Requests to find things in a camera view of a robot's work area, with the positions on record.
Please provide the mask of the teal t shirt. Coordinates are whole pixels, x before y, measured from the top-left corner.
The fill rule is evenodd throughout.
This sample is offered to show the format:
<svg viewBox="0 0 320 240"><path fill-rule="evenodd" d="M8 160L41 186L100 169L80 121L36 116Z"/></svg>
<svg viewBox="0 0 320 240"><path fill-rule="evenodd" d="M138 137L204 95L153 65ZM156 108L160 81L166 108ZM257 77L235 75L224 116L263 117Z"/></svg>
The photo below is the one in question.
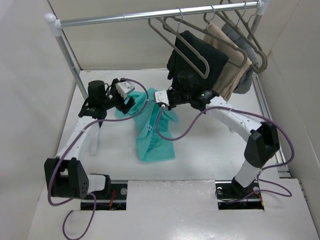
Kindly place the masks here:
<svg viewBox="0 0 320 240"><path fill-rule="evenodd" d="M120 119L133 116L141 111L141 114L134 117L133 120L137 129L137 155L139 160L145 163L169 161L176 158L173 142L161 138L156 130L157 118L160 115L160 107L152 98L156 91L154 88L147 90L149 101L146 107L143 107L147 100L146 93L133 91L129 95L133 97L135 104L129 112L123 114L119 110L116 111L116 116Z"/></svg>

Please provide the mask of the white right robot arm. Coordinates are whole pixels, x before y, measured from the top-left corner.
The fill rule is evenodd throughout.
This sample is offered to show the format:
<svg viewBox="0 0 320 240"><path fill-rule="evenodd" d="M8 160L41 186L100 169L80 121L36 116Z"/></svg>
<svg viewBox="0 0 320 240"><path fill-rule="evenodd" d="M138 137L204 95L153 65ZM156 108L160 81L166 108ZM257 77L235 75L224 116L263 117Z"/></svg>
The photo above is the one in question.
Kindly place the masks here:
<svg viewBox="0 0 320 240"><path fill-rule="evenodd" d="M217 92L205 87L192 70L182 71L174 77L172 88L166 94L170 107L190 104L225 124L246 142L244 162L231 181L231 191L237 197L247 194L258 173L280 149L275 124L268 120L259 122L247 113L239 112Z"/></svg>

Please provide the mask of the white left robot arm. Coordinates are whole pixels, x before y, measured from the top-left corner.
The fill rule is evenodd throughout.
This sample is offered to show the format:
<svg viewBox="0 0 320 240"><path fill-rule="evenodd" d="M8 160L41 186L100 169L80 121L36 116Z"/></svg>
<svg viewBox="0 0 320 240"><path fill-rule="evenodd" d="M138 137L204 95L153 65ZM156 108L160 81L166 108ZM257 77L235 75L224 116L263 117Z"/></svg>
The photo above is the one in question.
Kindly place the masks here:
<svg viewBox="0 0 320 240"><path fill-rule="evenodd" d="M104 199L111 194L110 177L87 173L83 154L106 121L108 110L116 108L126 114L134 106L135 100L129 96L134 89L133 81L125 78L114 79L109 87L102 80L89 82L88 97L81 106L72 135L56 157L48 158L44 163L49 199L83 200L93 192Z"/></svg>

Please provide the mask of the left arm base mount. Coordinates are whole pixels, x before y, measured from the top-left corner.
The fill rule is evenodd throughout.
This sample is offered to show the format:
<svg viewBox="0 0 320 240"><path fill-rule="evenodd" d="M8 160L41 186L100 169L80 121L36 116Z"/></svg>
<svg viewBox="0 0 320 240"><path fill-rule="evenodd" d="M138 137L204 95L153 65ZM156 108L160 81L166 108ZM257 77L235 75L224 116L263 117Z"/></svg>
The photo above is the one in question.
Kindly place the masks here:
<svg viewBox="0 0 320 240"><path fill-rule="evenodd" d="M127 208L127 181L112 181L111 190L94 191L97 211L125 211Z"/></svg>

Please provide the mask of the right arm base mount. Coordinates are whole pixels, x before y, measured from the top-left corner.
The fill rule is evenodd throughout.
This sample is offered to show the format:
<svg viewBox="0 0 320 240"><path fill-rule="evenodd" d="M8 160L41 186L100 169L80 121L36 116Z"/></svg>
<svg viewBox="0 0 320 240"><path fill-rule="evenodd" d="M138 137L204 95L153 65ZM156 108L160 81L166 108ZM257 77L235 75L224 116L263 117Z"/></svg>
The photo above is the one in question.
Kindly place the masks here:
<svg viewBox="0 0 320 240"><path fill-rule="evenodd" d="M254 181L243 193L236 193L230 180L215 182L215 196L219 210L264 210L264 203L260 193L254 190L260 188Z"/></svg>

